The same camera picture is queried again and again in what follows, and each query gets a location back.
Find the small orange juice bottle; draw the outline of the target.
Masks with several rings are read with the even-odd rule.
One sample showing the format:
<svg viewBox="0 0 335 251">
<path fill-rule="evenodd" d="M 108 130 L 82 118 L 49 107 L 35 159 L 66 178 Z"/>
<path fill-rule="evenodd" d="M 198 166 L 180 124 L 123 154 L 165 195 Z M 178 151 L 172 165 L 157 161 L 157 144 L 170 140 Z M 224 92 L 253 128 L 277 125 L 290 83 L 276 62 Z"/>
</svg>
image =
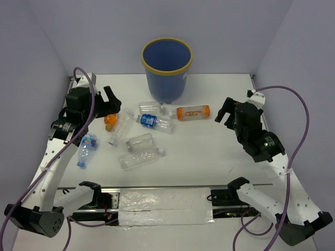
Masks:
<svg viewBox="0 0 335 251">
<path fill-rule="evenodd" d="M 115 124 L 117 123 L 117 114 L 110 114 L 104 118 L 105 130 L 111 132 Z"/>
</svg>

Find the orange label long bottle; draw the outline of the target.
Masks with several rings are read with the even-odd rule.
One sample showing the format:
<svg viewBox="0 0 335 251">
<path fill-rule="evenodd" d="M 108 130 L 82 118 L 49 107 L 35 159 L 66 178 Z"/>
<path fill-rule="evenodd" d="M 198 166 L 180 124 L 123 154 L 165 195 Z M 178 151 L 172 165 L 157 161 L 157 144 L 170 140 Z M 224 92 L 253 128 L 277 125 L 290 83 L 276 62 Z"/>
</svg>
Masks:
<svg viewBox="0 0 335 251">
<path fill-rule="evenodd" d="M 210 107 L 208 105 L 178 107 L 177 109 L 170 111 L 169 116 L 170 118 L 179 121 L 208 119 L 210 117 Z"/>
</svg>

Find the colourful label bottle blue cap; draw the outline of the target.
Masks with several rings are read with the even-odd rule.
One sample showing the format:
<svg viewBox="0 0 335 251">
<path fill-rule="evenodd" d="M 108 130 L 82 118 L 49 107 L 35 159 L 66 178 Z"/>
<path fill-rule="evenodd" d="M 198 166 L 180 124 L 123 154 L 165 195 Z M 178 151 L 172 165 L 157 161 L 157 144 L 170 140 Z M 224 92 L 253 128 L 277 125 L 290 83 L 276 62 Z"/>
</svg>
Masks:
<svg viewBox="0 0 335 251">
<path fill-rule="evenodd" d="M 86 168 L 98 147 L 99 139 L 95 134 L 87 133 L 84 135 L 79 146 L 77 166 Z"/>
</svg>

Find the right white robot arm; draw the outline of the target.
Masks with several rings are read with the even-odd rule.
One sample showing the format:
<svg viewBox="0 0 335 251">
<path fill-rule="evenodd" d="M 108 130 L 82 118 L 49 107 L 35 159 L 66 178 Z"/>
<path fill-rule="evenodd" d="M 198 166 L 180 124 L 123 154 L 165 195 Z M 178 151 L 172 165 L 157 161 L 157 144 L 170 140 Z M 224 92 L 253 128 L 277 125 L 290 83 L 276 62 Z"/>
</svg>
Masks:
<svg viewBox="0 0 335 251">
<path fill-rule="evenodd" d="M 215 121 L 221 122 L 225 114 L 229 115 L 225 126 L 235 132 L 245 152 L 272 181 L 280 200 L 267 196 L 243 177 L 228 184 L 227 197 L 232 204 L 249 204 L 273 223 L 276 232 L 266 250 L 278 237 L 295 246 L 332 223 L 333 218 L 317 207 L 304 190 L 293 171 L 293 157 L 288 157 L 278 136 L 263 128 L 264 94 L 249 90 L 247 97 L 245 102 L 226 98 Z"/>
</svg>

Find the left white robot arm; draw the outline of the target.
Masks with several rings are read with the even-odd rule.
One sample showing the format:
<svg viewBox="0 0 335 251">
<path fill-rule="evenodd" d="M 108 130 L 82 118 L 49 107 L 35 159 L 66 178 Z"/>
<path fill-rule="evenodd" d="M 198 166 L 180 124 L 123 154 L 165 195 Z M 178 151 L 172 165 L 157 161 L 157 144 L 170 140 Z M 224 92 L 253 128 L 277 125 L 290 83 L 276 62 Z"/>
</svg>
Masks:
<svg viewBox="0 0 335 251">
<path fill-rule="evenodd" d="M 102 205 L 101 186 L 91 181 L 79 183 L 69 193 L 55 198 L 68 163 L 88 133 L 88 125 L 96 118 L 119 113 L 121 101 L 109 86 L 104 87 L 108 101 L 97 89 L 93 73 L 74 79 L 65 105 L 52 122 L 43 159 L 28 190 L 15 204 L 8 204 L 4 214 L 20 230 L 54 237 L 68 216 L 82 206 Z"/>
</svg>

